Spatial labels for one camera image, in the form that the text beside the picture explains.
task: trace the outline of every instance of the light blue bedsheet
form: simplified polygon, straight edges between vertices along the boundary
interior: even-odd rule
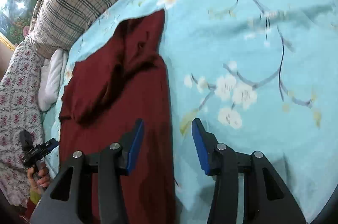
[[[64,85],[120,21],[165,8],[159,53],[168,68],[180,223],[206,223],[214,187],[199,165],[194,117],[235,151],[262,151],[310,222],[338,182],[337,2],[119,0],[70,50]],[[62,95],[63,88],[51,129],[57,139]],[[57,172],[57,149],[48,161]]]

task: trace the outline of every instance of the pink floral fabric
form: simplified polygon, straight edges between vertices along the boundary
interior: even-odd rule
[[[26,36],[28,35],[28,33],[29,33],[29,26],[25,26],[24,28],[23,28],[23,37],[25,37],[26,38]]]
[[[0,83],[0,188],[13,205],[26,206],[29,185],[19,133],[25,129],[41,143],[43,128],[37,105],[41,58],[32,48],[30,36],[14,51]]]

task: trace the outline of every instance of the blue gripper pad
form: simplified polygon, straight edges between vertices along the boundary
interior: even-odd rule
[[[144,121],[140,120],[139,123],[134,128],[135,137],[131,144],[131,148],[128,152],[128,163],[127,163],[127,173],[131,173],[131,171],[135,168],[137,157],[139,155],[139,151],[141,148],[141,144],[144,136]]]
[[[197,122],[200,122],[198,118],[195,118],[192,121],[192,124],[191,124],[192,136],[194,138],[195,147],[196,147],[199,163],[201,164],[201,168],[202,170],[204,170],[206,175],[208,175],[210,173],[210,166],[208,162],[208,152],[203,142],[201,132],[198,128]]]

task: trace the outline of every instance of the human hand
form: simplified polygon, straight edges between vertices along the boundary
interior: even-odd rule
[[[41,178],[36,183],[35,183],[35,180],[33,178],[34,168],[29,168],[27,170],[27,176],[28,176],[29,183],[32,187],[32,190],[35,191],[36,193],[38,193],[39,195],[41,195],[42,193],[41,193],[40,189],[38,188],[37,184],[39,184],[43,188],[47,188],[50,184],[49,170],[46,167],[46,164],[44,162],[42,162],[41,167],[42,167],[42,169],[39,170],[39,172],[38,172],[38,175]]]

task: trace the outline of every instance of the dark red cloth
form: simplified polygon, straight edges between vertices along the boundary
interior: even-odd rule
[[[164,16],[161,10],[121,22],[104,47],[75,64],[62,97],[61,165],[74,151],[101,151],[130,131],[137,118],[144,120],[136,168],[121,177],[131,224],[172,224],[175,219],[169,91],[157,52]],[[92,192],[97,219],[97,180]]]
[[[30,219],[33,211],[35,210],[36,205],[30,200],[30,198],[27,201],[27,209],[25,211],[25,214],[23,215],[26,219]]]

